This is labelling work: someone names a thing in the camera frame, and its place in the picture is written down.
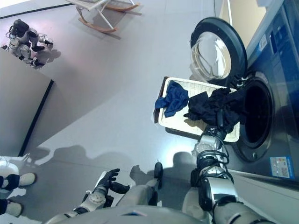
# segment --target dark blue garment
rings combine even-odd
[[[165,117],[175,115],[177,111],[182,110],[188,104],[188,91],[174,82],[170,81],[167,87],[166,97],[160,97],[155,103],[155,109],[165,108]]]

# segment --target cable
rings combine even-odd
[[[228,157],[229,157],[228,150],[226,149],[226,147],[225,147],[225,144],[224,144],[224,142],[222,141],[222,139],[221,139],[221,138],[219,138],[219,137],[218,137],[218,136],[216,136],[216,135],[213,135],[212,133],[211,133],[211,136],[215,137],[216,139],[218,139],[218,140],[221,142],[221,144],[222,144],[222,146],[223,146],[223,148],[224,148],[224,150],[225,150],[226,154],[227,154],[227,155],[228,155]]]

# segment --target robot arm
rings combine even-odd
[[[208,211],[215,224],[271,224],[252,209],[238,202],[232,175],[226,165],[228,152],[219,127],[208,126],[195,146],[197,168],[192,171],[191,185],[198,187],[199,204]]]
[[[86,212],[110,207],[113,202],[113,198],[108,196],[109,189],[119,194],[125,194],[130,188],[129,186],[124,186],[120,183],[114,182],[116,180],[115,176],[118,175],[119,171],[120,169],[113,169],[109,172],[103,172],[94,190],[86,192],[83,202],[78,207],[72,211],[54,216],[46,222],[46,224],[55,224]]]
[[[42,35],[42,36],[38,36],[38,41],[40,42],[40,43],[45,43],[45,44],[50,44],[50,45],[53,45],[53,42],[51,42],[50,40],[49,40],[49,38],[46,36],[46,35]]]

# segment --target person's leg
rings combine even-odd
[[[17,187],[25,187],[35,183],[36,175],[26,173],[23,175],[10,174],[7,177],[0,176],[0,189],[11,191]]]
[[[7,199],[0,199],[0,215],[7,213],[18,217],[22,213],[23,207],[20,203],[15,203]]]

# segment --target small humanoid robot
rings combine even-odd
[[[14,24],[10,27],[9,31],[9,46],[5,45],[2,48],[11,54],[23,60],[26,64],[32,66],[43,66],[36,57],[31,58],[31,50],[38,52],[44,50],[44,46],[38,46],[37,42],[48,44],[53,44],[46,36],[39,35],[37,31],[30,28],[28,24],[20,19],[14,21]]]

